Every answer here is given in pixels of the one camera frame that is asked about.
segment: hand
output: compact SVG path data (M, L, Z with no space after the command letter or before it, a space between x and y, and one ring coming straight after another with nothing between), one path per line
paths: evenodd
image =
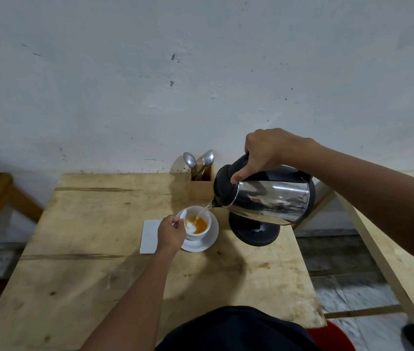
M272 170L279 165L298 168L305 153L308 138L303 138L280 128L258 129L246 136L244 151L249 153L248 164L231 177L237 183L259 171Z
M163 218L158 227L158 245L156 251L168 251L176 254L186 238L184 219L174 215Z

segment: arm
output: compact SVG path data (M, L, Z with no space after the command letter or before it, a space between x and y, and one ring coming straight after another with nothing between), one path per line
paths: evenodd
M185 237L182 219L170 215L162 220L157 250L149 264L88 337L81 351L155 349L166 277Z
M278 165L293 166L331 187L414 256L414 177L279 128L249 134L245 150L248 165L232 177L233 183Z

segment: metal spoon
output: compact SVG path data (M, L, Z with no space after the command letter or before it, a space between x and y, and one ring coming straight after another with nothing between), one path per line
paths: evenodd
M186 165L192 169L193 177L197 177L198 175L197 168L196 168L197 160L195 156L192 155L191 153L185 152L182 155L182 158L184 159L184 162L186 163Z
M202 155L202 169L200 173L196 176L196 181L200 181L202 179L202 175L204 174L205 170L213 164L215 161L215 154L213 150L209 150L207 153Z

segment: person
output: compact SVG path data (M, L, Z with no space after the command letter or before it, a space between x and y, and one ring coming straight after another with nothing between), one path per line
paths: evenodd
M232 183L289 165L325 183L414 256L414 177L339 153L283 129L246 136L248 164ZM82 351L154 350L170 265L185 238L182 219L167 216L145 270L83 344ZM301 326L251 307L223 307L171 331L162 350L318 350Z

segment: teacup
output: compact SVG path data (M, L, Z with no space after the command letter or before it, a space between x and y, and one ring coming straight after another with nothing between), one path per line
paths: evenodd
M179 218L184 219L184 226L186 225L186 221L189 218L197 217L197 215L202 212L205 209L205 207L200 207L198 205L193 205L192 207L187 207L184 211L181 212ZM202 239L209 231L210 226L212 225L212 217L210 215L209 211L205 211L202 214L200 214L199 218L204 219L204 221L207 223L207 228L198 234L189 233L186 229L186 238L188 240L200 240Z

